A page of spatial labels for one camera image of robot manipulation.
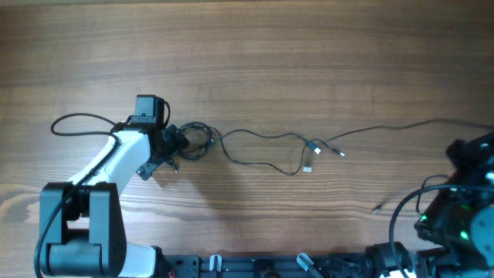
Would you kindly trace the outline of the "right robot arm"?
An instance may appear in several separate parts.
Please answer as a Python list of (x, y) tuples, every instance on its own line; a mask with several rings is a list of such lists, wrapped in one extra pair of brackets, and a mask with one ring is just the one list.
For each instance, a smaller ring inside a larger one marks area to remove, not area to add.
[[(396, 206), (387, 244), (367, 249), (365, 277), (491, 277), (493, 275), (493, 134), (454, 141), (445, 153), (455, 173), (440, 185), (422, 185)], [(401, 210), (436, 192), (414, 229), (434, 249), (408, 252), (394, 240)]]

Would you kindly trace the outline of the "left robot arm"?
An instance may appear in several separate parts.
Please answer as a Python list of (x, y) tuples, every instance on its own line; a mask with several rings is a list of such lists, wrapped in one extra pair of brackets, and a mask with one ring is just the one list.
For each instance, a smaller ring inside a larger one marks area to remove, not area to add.
[(105, 132), (104, 149), (65, 182), (40, 194), (39, 239), (34, 271), (44, 276), (175, 277), (161, 248), (127, 241), (120, 194), (133, 175), (151, 177), (188, 140), (169, 123), (169, 103), (139, 95), (134, 114)]

